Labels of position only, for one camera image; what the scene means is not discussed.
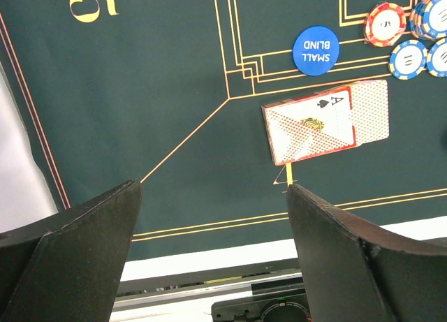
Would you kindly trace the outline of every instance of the playing card box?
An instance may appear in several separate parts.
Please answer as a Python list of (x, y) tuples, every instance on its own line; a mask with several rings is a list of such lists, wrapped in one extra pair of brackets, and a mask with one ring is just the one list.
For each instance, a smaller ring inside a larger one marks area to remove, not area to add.
[(263, 106), (275, 165), (387, 138), (385, 80), (354, 82), (304, 98)]

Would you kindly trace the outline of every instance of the gold letter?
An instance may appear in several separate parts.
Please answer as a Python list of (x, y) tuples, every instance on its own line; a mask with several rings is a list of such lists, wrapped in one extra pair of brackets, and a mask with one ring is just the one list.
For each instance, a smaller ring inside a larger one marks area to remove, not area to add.
[[(73, 12), (73, 9), (72, 9), (72, 5), (74, 3), (82, 3), (82, 2), (83, 2), (83, 0), (70, 0), (70, 11), (71, 11), (71, 14), (73, 15), (73, 17), (83, 23), (91, 23), (91, 22), (94, 22), (95, 20), (97, 20), (99, 17), (99, 13), (101, 11), (98, 0), (95, 0), (96, 5), (98, 6), (98, 10), (96, 12), (86, 13), (84, 15), (75, 15), (75, 13)], [(109, 15), (111, 15), (111, 16), (118, 15), (116, 8), (115, 8), (115, 0), (105, 0), (105, 2), (107, 3), (107, 10), (109, 12)]]

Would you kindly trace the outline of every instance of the double gold line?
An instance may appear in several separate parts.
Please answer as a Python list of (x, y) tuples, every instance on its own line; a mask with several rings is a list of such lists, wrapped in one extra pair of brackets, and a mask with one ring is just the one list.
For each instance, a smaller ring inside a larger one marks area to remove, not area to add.
[[(414, 193), (406, 193), (406, 194), (399, 194), (394, 196), (385, 196), (382, 198), (370, 198), (368, 200), (360, 200), (360, 201), (354, 201), (354, 202), (348, 202), (348, 203), (340, 203), (338, 205), (335, 205), (336, 207), (341, 207), (342, 210), (356, 210), (356, 209), (362, 209), (362, 208), (368, 208), (368, 207), (377, 207), (381, 205), (390, 205), (394, 203), (402, 203), (402, 202), (409, 202), (409, 201), (415, 201), (415, 200), (424, 200), (428, 198), (438, 198), (442, 196), (447, 196), (447, 193), (442, 193), (443, 191), (447, 191), (447, 188), (441, 188), (441, 189), (433, 189), (429, 191), (417, 191)], [(356, 205), (354, 207), (344, 207), (347, 205)], [(198, 224), (195, 226), (185, 226), (182, 228), (171, 228), (166, 230), (158, 230), (158, 231), (151, 231), (148, 233), (137, 233), (134, 236), (134, 239), (132, 242), (140, 242), (144, 240), (155, 240), (158, 238), (165, 238), (165, 237), (173, 237), (178, 235), (188, 235), (192, 233), (203, 233), (207, 231), (212, 230), (222, 230), (227, 228), (238, 228), (242, 226), (251, 226), (254, 224), (264, 224), (264, 223), (270, 223), (275, 221), (283, 221), (287, 220), (287, 212), (279, 212), (276, 214), (269, 214), (269, 215), (261, 215), (256, 217), (247, 217), (244, 219), (232, 219), (229, 221), (219, 221), (219, 222), (213, 222), (208, 224)], [(207, 226), (215, 226), (213, 228), (204, 228)], [(173, 233), (174, 231), (179, 230), (187, 230), (186, 232), (177, 232)]]

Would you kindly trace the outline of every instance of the white chip center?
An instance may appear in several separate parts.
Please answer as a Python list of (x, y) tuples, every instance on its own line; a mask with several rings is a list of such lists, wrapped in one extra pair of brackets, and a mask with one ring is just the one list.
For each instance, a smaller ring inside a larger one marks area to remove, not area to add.
[(372, 35), (380, 41), (387, 41), (400, 30), (400, 18), (394, 10), (381, 11), (372, 22)]
[(432, 56), (433, 68), (438, 72), (447, 71), (447, 43), (439, 46)]
[(428, 20), (435, 31), (447, 31), (447, 0), (440, 0), (433, 6)]
[(422, 59), (423, 53), (418, 47), (414, 45), (405, 46), (397, 52), (396, 70), (404, 75), (411, 74), (420, 67)]

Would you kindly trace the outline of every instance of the blue disc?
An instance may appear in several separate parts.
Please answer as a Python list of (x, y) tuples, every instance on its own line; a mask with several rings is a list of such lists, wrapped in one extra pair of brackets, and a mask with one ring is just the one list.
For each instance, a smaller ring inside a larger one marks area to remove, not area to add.
[(340, 44), (335, 33), (322, 26), (305, 29), (293, 45), (293, 62), (310, 76), (323, 75), (337, 62)]

